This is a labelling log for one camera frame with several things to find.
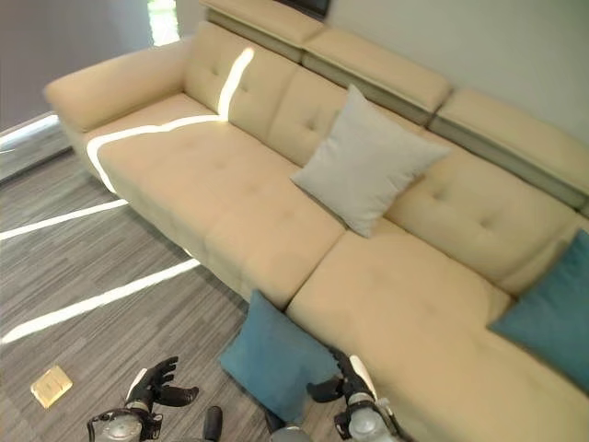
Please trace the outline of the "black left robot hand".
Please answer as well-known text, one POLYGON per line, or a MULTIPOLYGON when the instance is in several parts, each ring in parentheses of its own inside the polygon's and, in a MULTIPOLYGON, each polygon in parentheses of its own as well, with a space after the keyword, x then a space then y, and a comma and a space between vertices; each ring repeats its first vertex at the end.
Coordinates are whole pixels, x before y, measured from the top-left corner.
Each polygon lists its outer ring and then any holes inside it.
POLYGON ((125 398, 127 408, 143 408, 151 412, 155 403, 167 407, 185 407, 194 402, 198 387, 180 388, 171 385, 179 358, 172 356, 137 374, 125 398))

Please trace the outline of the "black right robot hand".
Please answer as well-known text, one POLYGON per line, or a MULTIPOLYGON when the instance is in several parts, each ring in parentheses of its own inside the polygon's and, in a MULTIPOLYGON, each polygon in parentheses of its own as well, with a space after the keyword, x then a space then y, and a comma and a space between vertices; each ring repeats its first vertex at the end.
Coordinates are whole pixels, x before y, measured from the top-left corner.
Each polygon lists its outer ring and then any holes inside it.
POLYGON ((306 391, 313 401, 326 403, 344 397, 348 401, 355 394, 365 394, 371 401, 378 399, 374 382, 358 355, 346 355, 340 349, 329 346, 328 350, 340 371, 339 375, 318 384, 308 383, 306 391))

